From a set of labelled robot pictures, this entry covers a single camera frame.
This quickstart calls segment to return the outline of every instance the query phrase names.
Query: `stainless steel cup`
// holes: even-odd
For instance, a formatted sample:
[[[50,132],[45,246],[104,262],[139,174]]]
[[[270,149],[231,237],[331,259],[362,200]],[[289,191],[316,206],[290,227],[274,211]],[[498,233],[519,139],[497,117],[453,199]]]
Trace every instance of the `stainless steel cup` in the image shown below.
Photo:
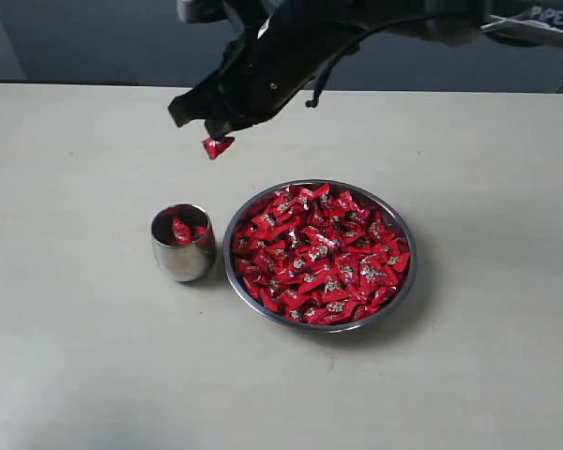
[[[181,218],[191,227],[206,227],[199,239],[186,246],[171,245],[173,219]],[[217,259],[217,243],[205,210],[194,204],[177,204],[160,211],[152,221],[152,248],[164,274],[182,283],[203,277]]]

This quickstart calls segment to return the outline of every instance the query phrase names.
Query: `table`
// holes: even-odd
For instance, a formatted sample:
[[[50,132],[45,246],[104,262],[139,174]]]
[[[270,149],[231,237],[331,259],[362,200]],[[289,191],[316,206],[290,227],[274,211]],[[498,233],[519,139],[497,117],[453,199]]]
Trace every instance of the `table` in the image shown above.
[[[212,162],[179,92],[0,85],[0,450],[563,449],[563,95],[303,93]],[[378,325],[301,334],[221,262],[155,265],[162,207],[221,238],[309,177],[412,227],[416,286]]]

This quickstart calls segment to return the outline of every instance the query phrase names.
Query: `metal bowl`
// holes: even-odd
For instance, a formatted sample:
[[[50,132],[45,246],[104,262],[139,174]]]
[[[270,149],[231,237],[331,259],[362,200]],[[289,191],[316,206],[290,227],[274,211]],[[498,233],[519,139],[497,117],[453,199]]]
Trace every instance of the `metal bowl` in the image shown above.
[[[403,286],[397,292],[397,294],[379,311],[375,312],[373,315],[361,319],[356,322],[341,323],[338,325],[314,325],[309,323],[293,322],[283,316],[270,311],[256,300],[254,300],[244,289],[242,283],[240,282],[238,276],[236,275],[236,269],[234,265],[234,254],[232,253],[232,242],[236,231],[241,226],[242,222],[249,216],[256,214],[260,208],[263,208],[272,198],[275,196],[275,191],[287,187],[305,187],[311,190],[315,190],[321,187],[323,184],[328,183],[331,187],[331,194],[338,195],[339,192],[344,190],[350,190],[353,199],[361,206],[368,209],[380,209],[384,221],[390,227],[393,227],[396,233],[406,239],[408,246],[411,251],[411,260],[407,269],[406,278],[404,279]],[[225,263],[225,273],[232,287],[237,292],[237,294],[244,300],[249,307],[254,309],[259,314],[267,317],[275,323],[280,323],[283,325],[288,325],[298,330],[311,331],[317,333],[340,333],[342,331],[355,330],[365,325],[379,321],[384,315],[390,312],[392,309],[397,307],[404,298],[408,295],[413,282],[415,281],[415,274],[417,269],[417,251],[415,248],[415,240],[413,235],[409,231],[404,220],[399,216],[399,214],[386,202],[377,198],[370,192],[361,189],[360,187],[354,187],[347,185],[345,183],[339,183],[337,181],[328,180],[299,180],[291,181],[288,183],[282,183],[280,185],[270,187],[256,194],[250,200],[242,205],[242,207],[236,212],[225,236],[223,237],[223,260]]]

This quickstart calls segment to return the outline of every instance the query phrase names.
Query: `robotic arm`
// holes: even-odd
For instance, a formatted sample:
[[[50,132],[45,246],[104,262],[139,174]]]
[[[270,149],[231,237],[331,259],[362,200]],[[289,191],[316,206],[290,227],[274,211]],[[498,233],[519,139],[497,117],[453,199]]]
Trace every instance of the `robotic arm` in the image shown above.
[[[334,66],[381,32],[449,46],[482,34],[518,46],[563,48],[563,0],[178,0],[187,23],[227,19],[241,24],[221,65],[169,105],[178,127],[204,120],[208,135],[266,122],[327,63],[308,107],[316,107]]]

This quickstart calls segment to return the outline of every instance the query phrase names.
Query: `bowl rim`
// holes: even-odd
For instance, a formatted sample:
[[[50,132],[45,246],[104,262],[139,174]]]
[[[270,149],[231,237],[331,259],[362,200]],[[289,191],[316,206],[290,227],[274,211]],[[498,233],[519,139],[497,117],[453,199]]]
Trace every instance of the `bowl rim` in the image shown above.
[[[307,184],[319,185],[325,183],[337,186],[339,188],[345,188],[355,191],[358,194],[368,197],[370,200],[379,204],[384,210],[386,210],[386,213],[390,215],[394,219],[394,221],[400,226],[400,228],[404,233],[404,237],[406,238],[409,249],[411,251],[411,257],[410,257],[411,261],[409,264],[409,270],[406,279],[404,280],[403,286],[398,291],[396,296],[392,299],[392,301],[386,307],[382,307],[379,311],[375,312],[373,315],[361,319],[360,321],[341,323],[337,325],[316,325],[316,324],[303,323],[303,322],[294,322],[284,318],[283,316],[276,314],[273,311],[270,311],[269,309],[258,303],[256,300],[254,300],[242,287],[236,276],[236,270],[232,262],[232,238],[234,234],[234,229],[236,227],[236,224],[244,216],[248,208],[250,208],[253,203],[257,202],[258,200],[262,199],[263,197],[269,194],[272,194],[276,190],[287,188],[292,185],[307,185]],[[343,331],[356,330],[363,326],[377,322],[383,316],[385,316],[386,314],[391,312],[394,308],[396,308],[408,295],[409,291],[413,287],[413,283],[415,282],[417,265],[418,265],[418,254],[415,245],[415,238],[413,237],[413,234],[409,230],[403,218],[398,214],[398,212],[392,206],[384,202],[376,195],[373,195],[371,192],[362,189],[361,187],[356,187],[339,181],[324,180],[324,179],[303,179],[303,180],[295,180],[295,181],[288,181],[285,183],[279,183],[276,186],[269,187],[257,193],[256,195],[252,196],[250,199],[244,202],[242,206],[240,206],[240,208],[232,217],[232,220],[230,221],[229,225],[227,226],[227,230],[225,231],[222,246],[223,246],[223,262],[225,265],[225,275],[227,276],[227,279],[232,285],[232,288],[234,288],[234,291],[236,291],[236,293],[240,296],[240,298],[244,300],[244,302],[249,307],[251,307],[256,312],[258,312],[262,316],[265,316],[266,318],[270,319],[275,323],[288,325],[298,330],[315,332],[315,333],[340,333]]]

